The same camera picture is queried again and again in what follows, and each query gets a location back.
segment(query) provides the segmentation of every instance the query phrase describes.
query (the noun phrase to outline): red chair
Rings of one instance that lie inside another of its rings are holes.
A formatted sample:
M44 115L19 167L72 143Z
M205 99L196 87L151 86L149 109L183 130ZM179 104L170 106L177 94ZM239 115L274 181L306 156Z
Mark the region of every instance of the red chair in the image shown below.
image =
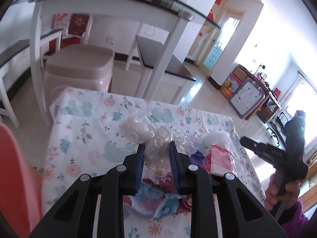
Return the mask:
M11 130L0 123L0 212L19 238L41 220L42 177L24 158Z

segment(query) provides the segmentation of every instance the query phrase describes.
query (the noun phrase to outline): floral tablecloth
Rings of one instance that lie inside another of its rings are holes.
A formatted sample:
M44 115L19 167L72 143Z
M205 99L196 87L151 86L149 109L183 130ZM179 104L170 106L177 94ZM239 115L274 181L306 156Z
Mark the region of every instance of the floral tablecloth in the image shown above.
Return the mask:
M263 189L230 117L140 98L66 88L50 107L53 127L44 167L43 214L81 174L103 175L136 151L137 145L123 137L118 127L135 110L144 112L157 128L176 126L187 135L227 131L235 148L232 153L237 177L263 202ZM190 213L159 220L132 215L125 211L125 237L190 236Z

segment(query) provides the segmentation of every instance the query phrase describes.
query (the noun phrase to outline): electrical outlet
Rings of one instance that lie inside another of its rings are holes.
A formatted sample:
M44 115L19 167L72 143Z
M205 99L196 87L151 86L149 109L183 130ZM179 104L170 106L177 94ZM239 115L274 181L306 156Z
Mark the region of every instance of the electrical outlet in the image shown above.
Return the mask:
M114 37L107 37L107 43L113 45L115 43L115 38Z

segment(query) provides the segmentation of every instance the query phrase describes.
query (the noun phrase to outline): cable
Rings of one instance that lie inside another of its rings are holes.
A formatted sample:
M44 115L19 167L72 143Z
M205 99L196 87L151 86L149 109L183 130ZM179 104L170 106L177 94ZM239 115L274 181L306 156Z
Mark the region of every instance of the cable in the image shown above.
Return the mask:
M146 34L146 32L149 30L149 28L150 28L150 27L153 27L153 26L151 26L151 25L150 25L150 26L148 26L148 27L147 27L147 29L145 30L145 32L144 32L144 33L145 33L145 35L147 35L148 37L153 37L153 36L154 36L154 34L155 34L155 26L154 26L154 28L153 28L153 34L152 34L152 35L148 35L148 34Z

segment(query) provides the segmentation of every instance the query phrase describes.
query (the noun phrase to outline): door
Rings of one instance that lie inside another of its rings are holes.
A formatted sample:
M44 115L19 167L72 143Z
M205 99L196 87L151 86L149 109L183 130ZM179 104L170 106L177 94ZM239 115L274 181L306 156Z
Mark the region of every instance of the door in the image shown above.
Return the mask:
M214 31L211 34L211 40L209 44L207 44L205 53L200 56L200 63L198 64L200 71L203 72L207 77L211 74L213 67L228 45L240 22L240 19L241 15L238 14L224 14L219 22L219 24L223 26L221 31Z

